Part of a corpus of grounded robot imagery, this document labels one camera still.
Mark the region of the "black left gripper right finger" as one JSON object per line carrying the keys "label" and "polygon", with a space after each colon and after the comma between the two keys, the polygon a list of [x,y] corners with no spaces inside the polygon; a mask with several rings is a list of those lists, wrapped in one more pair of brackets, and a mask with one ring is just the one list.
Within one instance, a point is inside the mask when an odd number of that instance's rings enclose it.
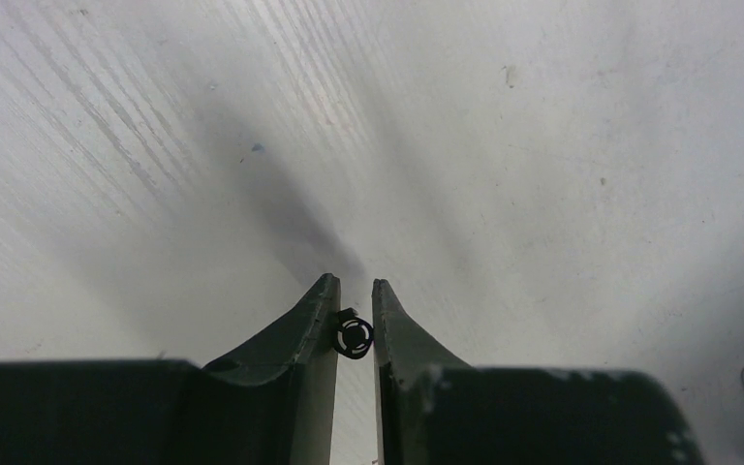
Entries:
{"label": "black left gripper right finger", "polygon": [[372,289],[384,464],[700,464],[654,378],[631,370],[476,367]]}

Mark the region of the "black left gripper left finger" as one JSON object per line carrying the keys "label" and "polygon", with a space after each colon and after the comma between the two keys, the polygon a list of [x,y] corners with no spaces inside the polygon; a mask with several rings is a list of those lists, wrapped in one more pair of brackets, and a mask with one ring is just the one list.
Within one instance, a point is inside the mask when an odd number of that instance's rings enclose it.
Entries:
{"label": "black left gripper left finger", "polygon": [[0,464],[327,464],[340,282],[207,365],[0,362]]}

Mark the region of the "black marker cap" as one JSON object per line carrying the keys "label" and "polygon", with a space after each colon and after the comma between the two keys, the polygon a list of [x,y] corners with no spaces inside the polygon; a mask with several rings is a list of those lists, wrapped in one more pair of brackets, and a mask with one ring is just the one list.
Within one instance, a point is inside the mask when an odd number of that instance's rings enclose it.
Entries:
{"label": "black marker cap", "polygon": [[364,358],[374,342],[373,326],[362,319],[354,308],[339,311],[337,322],[332,339],[333,349],[346,358]]}

